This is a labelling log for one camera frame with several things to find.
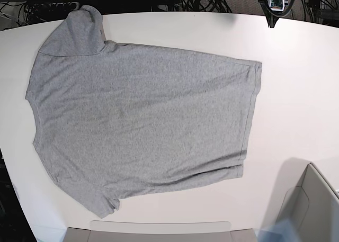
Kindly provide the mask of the grey plastic bin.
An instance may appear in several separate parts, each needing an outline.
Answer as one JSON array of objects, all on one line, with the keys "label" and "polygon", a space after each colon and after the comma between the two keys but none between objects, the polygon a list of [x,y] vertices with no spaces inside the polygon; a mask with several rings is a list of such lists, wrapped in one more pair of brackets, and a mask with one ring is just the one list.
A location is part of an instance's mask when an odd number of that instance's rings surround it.
[{"label": "grey plastic bin", "polygon": [[294,241],[338,241],[338,193],[310,163],[283,200],[276,223],[290,219]]},{"label": "grey plastic bin", "polygon": [[90,229],[67,228],[63,241],[257,241],[253,229],[231,230],[231,224],[131,223],[91,221]]}]

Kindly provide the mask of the grey plastic bin bottom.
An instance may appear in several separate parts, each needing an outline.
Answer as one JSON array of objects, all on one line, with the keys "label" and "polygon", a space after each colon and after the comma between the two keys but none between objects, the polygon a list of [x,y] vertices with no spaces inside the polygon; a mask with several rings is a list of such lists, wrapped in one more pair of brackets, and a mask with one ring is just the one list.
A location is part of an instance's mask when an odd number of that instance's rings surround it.
[{"label": "grey plastic bin bottom", "polygon": [[257,241],[253,229],[231,230],[231,224],[131,223],[91,221],[90,229],[67,228],[63,241]]}]

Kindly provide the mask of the grey T-shirt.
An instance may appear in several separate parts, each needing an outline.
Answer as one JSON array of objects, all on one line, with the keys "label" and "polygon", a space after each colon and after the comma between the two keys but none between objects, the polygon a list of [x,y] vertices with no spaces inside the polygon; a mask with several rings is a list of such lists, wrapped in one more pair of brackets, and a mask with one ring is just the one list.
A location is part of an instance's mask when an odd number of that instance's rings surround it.
[{"label": "grey T-shirt", "polygon": [[103,39],[82,6],[39,49],[26,91],[53,182],[100,218],[121,199],[240,178],[262,65]]}]

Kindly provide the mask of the blue translucent plastic sheet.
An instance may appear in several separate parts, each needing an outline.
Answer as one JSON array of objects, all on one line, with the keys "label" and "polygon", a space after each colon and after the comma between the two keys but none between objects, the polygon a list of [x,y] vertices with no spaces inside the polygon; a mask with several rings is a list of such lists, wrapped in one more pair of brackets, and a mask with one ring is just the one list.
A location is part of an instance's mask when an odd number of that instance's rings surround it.
[{"label": "blue translucent plastic sheet", "polygon": [[272,226],[256,231],[257,241],[294,241],[295,231],[290,219],[282,219]]}]

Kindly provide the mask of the black power strip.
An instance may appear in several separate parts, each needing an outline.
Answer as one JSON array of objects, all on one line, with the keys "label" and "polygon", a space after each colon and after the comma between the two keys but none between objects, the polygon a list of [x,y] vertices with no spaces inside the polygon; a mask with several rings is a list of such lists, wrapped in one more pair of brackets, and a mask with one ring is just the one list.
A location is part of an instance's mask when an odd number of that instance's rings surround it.
[{"label": "black power strip", "polygon": [[74,11],[80,8],[79,2],[50,2],[33,4],[33,6],[39,10],[47,11]]}]

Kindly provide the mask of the grey plastic bin right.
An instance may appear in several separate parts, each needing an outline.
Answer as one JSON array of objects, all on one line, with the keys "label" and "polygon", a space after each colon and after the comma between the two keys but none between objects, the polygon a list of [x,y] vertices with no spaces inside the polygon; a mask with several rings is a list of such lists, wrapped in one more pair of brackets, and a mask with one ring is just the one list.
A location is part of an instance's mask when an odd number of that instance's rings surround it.
[{"label": "grey plastic bin right", "polygon": [[290,219],[294,241],[338,241],[338,193],[310,163],[283,200],[276,223]]}]

